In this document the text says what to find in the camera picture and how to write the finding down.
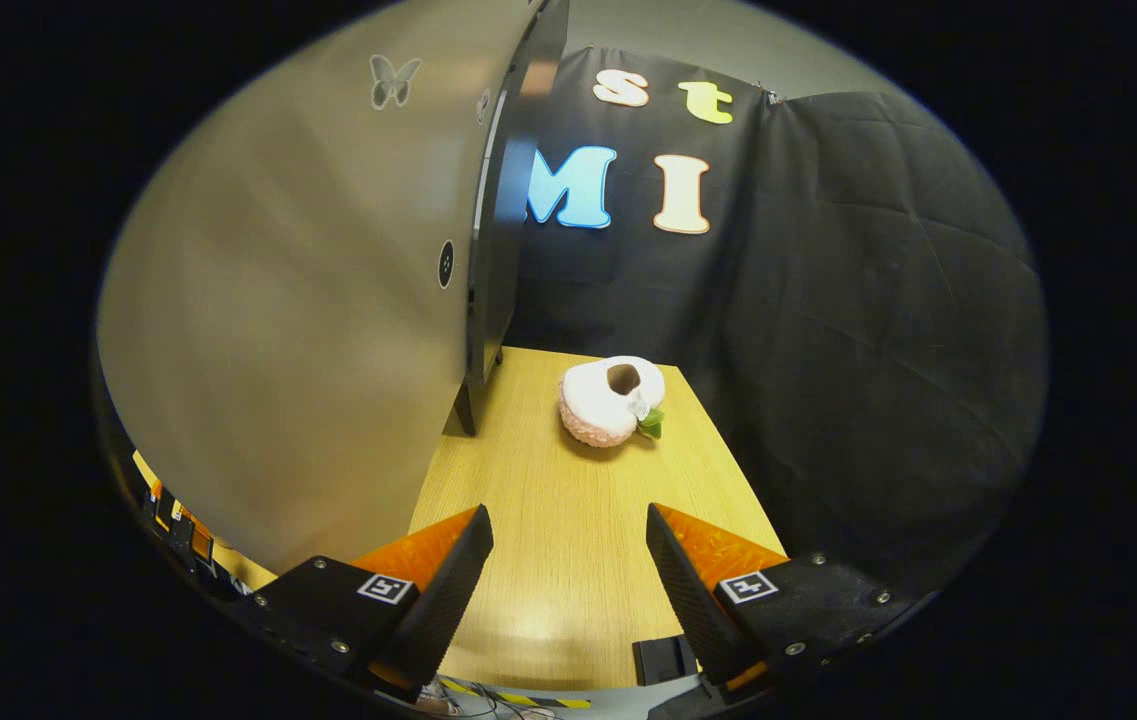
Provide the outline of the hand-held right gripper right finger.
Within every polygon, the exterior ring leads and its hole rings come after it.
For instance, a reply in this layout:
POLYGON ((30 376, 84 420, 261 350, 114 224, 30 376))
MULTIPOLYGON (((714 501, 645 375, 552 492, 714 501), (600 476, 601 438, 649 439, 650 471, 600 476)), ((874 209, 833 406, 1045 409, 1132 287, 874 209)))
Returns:
POLYGON ((702 676, 727 701, 795 694, 932 601, 828 553, 789 557, 663 503, 646 546, 702 676))

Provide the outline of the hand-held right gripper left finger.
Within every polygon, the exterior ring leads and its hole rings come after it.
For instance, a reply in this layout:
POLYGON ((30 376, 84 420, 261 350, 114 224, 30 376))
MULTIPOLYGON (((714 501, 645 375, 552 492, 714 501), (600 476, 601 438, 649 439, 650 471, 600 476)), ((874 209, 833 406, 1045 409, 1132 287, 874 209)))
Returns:
POLYGON ((335 682, 410 703, 434 682, 492 547, 476 505, 352 562, 300 562, 247 597, 244 624, 335 682))

